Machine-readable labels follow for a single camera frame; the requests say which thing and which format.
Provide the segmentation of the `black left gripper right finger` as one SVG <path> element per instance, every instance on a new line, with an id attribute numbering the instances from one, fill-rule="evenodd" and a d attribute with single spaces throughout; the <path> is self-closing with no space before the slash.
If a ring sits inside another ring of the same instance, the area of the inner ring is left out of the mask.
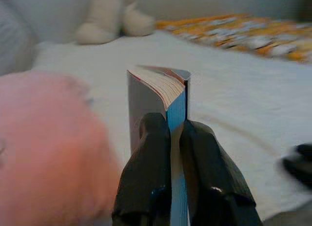
<path id="1" fill-rule="evenodd" d="M 213 130 L 185 121 L 179 140 L 192 226 L 260 226 L 248 184 Z"/>

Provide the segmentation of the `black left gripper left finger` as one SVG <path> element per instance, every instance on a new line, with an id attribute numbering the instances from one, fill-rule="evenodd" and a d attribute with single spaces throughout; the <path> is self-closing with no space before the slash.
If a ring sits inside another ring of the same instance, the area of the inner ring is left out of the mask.
<path id="1" fill-rule="evenodd" d="M 171 134 L 163 115 L 144 115 L 139 135 L 139 145 L 120 177 L 112 224 L 168 226 L 172 204 Z"/>

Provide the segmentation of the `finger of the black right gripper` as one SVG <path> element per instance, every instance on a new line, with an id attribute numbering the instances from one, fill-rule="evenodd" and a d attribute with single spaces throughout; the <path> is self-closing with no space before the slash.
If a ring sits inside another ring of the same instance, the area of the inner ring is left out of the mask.
<path id="1" fill-rule="evenodd" d="M 296 147 L 296 151 L 307 159 L 312 158 L 312 144 L 300 144 Z"/>
<path id="2" fill-rule="evenodd" d="M 282 158 L 284 169 L 306 186 L 312 185 L 312 161 L 303 156 L 287 156 Z"/>

